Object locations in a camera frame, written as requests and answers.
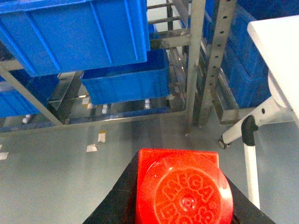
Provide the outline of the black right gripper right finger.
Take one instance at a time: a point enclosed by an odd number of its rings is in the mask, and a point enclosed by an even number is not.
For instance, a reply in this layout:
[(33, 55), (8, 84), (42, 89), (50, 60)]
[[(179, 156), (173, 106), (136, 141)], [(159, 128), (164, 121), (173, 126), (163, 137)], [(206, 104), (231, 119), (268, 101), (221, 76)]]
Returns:
[(230, 185), (234, 211), (231, 224), (275, 224), (265, 213), (257, 208), (226, 176)]

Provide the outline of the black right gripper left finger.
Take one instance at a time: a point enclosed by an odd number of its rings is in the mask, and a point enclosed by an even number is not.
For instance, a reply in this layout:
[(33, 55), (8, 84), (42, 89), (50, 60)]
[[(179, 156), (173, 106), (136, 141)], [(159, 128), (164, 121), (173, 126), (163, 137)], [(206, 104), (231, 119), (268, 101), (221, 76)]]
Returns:
[(104, 200), (85, 224), (134, 224), (137, 197), (138, 153), (135, 153)]

